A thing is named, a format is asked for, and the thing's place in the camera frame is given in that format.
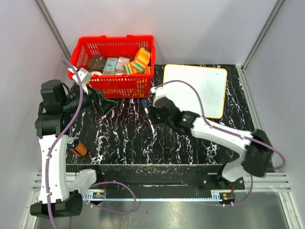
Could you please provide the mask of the white whiteboard with orange frame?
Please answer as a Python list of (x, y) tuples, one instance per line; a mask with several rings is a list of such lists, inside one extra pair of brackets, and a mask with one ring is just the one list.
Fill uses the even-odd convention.
[[(206, 118), (222, 118), (227, 84), (226, 69), (168, 64), (164, 68), (163, 81), (172, 80), (184, 81), (198, 92)], [(167, 90), (167, 97), (181, 111), (201, 113), (197, 96), (189, 86), (169, 83), (164, 88)]]

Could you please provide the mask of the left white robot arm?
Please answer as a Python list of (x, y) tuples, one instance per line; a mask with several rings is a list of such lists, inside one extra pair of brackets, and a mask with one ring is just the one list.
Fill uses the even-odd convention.
[(78, 105), (104, 116), (117, 106), (117, 102), (105, 98), (103, 92), (91, 87), (85, 92), (74, 85), (66, 93), (67, 88), (60, 80), (50, 80), (41, 85), (43, 101), (39, 105), (35, 128), (41, 147), (42, 179), (39, 200), (30, 207), (31, 215), (39, 218), (80, 215), (89, 188), (99, 188), (103, 183), (102, 172), (97, 166), (86, 166), (71, 184), (67, 183), (67, 149), (80, 157), (88, 153), (77, 138), (68, 135), (68, 131), (79, 112)]

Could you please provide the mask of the blue capped whiteboard marker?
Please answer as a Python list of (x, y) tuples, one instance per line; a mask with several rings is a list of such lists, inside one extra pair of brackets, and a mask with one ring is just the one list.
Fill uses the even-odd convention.
[(147, 108), (147, 104), (146, 104), (145, 99), (142, 99), (142, 100), (141, 100), (141, 104), (142, 104), (142, 106), (143, 106), (143, 108), (144, 108), (144, 111), (145, 111), (145, 113), (146, 113), (146, 116), (147, 116), (147, 119), (148, 119), (148, 121), (149, 121), (151, 130), (152, 130), (152, 133), (155, 133), (155, 129), (154, 129), (154, 127), (153, 127), (153, 125), (152, 125), (152, 123), (151, 123), (149, 117), (148, 117), (148, 108)]

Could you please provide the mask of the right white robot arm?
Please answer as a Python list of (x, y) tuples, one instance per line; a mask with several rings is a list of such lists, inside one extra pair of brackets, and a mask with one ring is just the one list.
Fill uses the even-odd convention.
[(249, 174), (264, 177), (273, 154), (266, 133), (241, 131), (204, 119), (191, 111), (180, 111), (172, 100), (162, 97), (148, 108), (153, 124), (165, 124), (179, 135), (215, 142), (239, 154), (239, 158), (226, 163), (218, 172), (217, 185), (229, 188), (237, 179)]

